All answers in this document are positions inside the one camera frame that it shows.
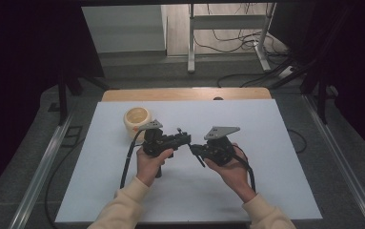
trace metal bracket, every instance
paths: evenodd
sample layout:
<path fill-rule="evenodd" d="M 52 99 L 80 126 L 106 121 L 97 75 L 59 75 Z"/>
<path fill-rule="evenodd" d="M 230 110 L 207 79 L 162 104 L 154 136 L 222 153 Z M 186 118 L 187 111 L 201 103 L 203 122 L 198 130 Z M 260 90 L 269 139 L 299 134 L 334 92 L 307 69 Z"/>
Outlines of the metal bracket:
<path fill-rule="evenodd" d="M 194 73 L 194 31 L 197 30 L 244 30 L 261 29 L 258 42 L 254 42 L 254 49 L 259 58 L 264 72 L 270 72 L 263 45 L 271 24 L 275 3 L 267 8 L 266 15 L 198 15 L 194 16 L 194 4 L 190 4 L 189 20 L 189 48 L 188 48 L 188 73 Z"/>
<path fill-rule="evenodd" d="M 144 125 L 138 127 L 138 130 L 145 131 L 145 130 L 149 130 L 149 129 L 159 129 L 161 127 L 162 127 L 162 124 L 159 121 L 154 120 L 154 121 L 151 121 L 147 124 L 144 124 Z"/>
<path fill-rule="evenodd" d="M 239 127 L 212 127 L 212 129 L 205 135 L 205 140 L 219 139 L 239 130 Z"/>

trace sleeve cuff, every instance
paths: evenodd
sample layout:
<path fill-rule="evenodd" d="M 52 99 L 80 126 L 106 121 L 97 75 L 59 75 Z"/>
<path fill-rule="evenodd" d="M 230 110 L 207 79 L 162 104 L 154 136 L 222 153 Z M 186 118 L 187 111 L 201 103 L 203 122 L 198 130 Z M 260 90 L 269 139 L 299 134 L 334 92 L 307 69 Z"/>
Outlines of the sleeve cuff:
<path fill-rule="evenodd" d="M 258 221 L 268 216 L 274 208 L 260 194 L 257 194 L 251 201 L 242 205 L 252 221 Z"/>
<path fill-rule="evenodd" d="M 150 188 L 141 182 L 137 177 L 133 177 L 132 182 L 122 189 L 123 193 L 136 202 L 141 202 Z"/>

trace metal stand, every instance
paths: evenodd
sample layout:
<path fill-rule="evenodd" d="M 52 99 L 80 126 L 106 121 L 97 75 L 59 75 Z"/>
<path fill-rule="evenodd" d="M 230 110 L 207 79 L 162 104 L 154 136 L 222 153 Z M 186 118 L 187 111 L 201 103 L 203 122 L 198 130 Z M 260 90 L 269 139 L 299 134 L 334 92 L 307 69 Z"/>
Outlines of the metal stand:
<path fill-rule="evenodd" d="M 271 25 L 272 15 L 274 13 L 274 5 L 275 3 L 272 3 L 271 7 L 267 11 L 266 17 L 265 17 L 265 23 L 262 28 L 262 32 L 260 33 L 259 42 L 253 42 L 255 45 L 255 51 L 256 55 L 259 58 L 260 64 L 262 65 L 262 69 L 264 72 L 269 72 L 271 70 L 271 67 L 269 66 L 268 60 L 265 57 L 265 53 L 263 51 L 263 45 L 265 43 L 265 37 L 266 33 L 268 32 L 269 26 Z"/>
<path fill-rule="evenodd" d="M 58 125 L 62 126 L 68 115 L 66 82 L 63 73 L 58 75 L 58 98 L 60 102 L 60 120 Z"/>
<path fill-rule="evenodd" d="M 271 3 L 266 15 L 200 15 L 194 16 L 193 5 L 190 7 L 190 31 L 188 52 L 188 73 L 194 73 L 194 34 L 195 30 L 256 30 L 262 29 L 259 42 L 254 42 L 255 51 L 263 71 L 271 70 L 263 52 L 266 33 L 271 24 L 275 3 Z"/>

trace aluminum rail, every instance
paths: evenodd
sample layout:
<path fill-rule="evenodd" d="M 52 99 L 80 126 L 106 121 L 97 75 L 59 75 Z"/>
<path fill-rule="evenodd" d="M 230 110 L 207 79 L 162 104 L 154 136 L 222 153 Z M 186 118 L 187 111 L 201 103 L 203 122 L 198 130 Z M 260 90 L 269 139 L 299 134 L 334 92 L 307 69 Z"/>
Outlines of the aluminum rail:
<path fill-rule="evenodd" d="M 343 155 L 343 152 L 336 142 L 335 137 L 332 134 L 329 126 L 325 125 L 319 118 L 312 96 L 303 95 L 303 99 L 307 104 L 307 108 L 311 113 L 319 132 L 321 132 L 325 142 L 327 143 L 330 152 L 332 153 L 334 160 L 339 168 L 339 171 L 342 173 L 346 183 L 349 186 L 349 189 L 355 197 L 356 203 L 358 204 L 361 212 L 365 217 L 365 189 L 361 185 L 360 181 L 357 179 L 355 172 L 353 171 L 348 160 Z"/>
<path fill-rule="evenodd" d="M 60 144 L 63 141 L 66 131 L 69 129 L 72 117 L 73 109 L 71 109 L 63 125 L 57 126 L 55 129 L 51 138 L 51 142 L 49 143 L 48 148 L 46 149 L 40 164 L 33 175 L 30 185 L 28 186 L 28 189 L 12 218 L 9 226 L 10 229 L 25 228 L 33 206 L 40 194 L 40 191 L 42 190 L 42 187 L 49 174 L 49 170 L 51 169 L 51 165 L 54 162 L 54 158 L 57 155 L 58 149 L 60 148 Z"/>

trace beige sleeve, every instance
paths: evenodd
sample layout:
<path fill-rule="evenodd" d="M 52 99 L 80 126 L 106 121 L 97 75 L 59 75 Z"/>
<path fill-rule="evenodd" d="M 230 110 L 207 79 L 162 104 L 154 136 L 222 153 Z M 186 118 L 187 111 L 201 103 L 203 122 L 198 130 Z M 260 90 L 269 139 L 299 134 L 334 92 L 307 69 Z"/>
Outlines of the beige sleeve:
<path fill-rule="evenodd" d="M 134 228 L 143 213 L 141 201 L 149 192 L 149 187 L 137 177 L 117 191 L 117 197 L 109 202 L 101 211 L 89 229 L 127 229 Z"/>
<path fill-rule="evenodd" d="M 277 207 L 271 206 L 260 194 L 242 205 L 250 216 L 251 229 L 294 229 L 294 224 Z"/>

